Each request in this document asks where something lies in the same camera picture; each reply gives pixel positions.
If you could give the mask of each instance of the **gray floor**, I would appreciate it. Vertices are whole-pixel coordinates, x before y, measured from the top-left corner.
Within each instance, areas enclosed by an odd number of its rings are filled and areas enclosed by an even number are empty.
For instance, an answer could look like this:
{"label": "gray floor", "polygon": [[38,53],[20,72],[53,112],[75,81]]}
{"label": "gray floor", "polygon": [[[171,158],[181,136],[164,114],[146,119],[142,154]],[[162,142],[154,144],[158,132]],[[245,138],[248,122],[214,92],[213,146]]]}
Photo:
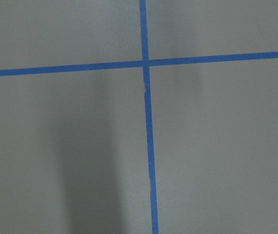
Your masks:
{"label": "gray floor", "polygon": [[[148,0],[151,59],[278,51],[278,1]],[[0,0],[0,69],[141,60],[138,0]],[[151,67],[160,234],[278,234],[278,59]],[[141,68],[0,77],[0,234],[148,234]]]}

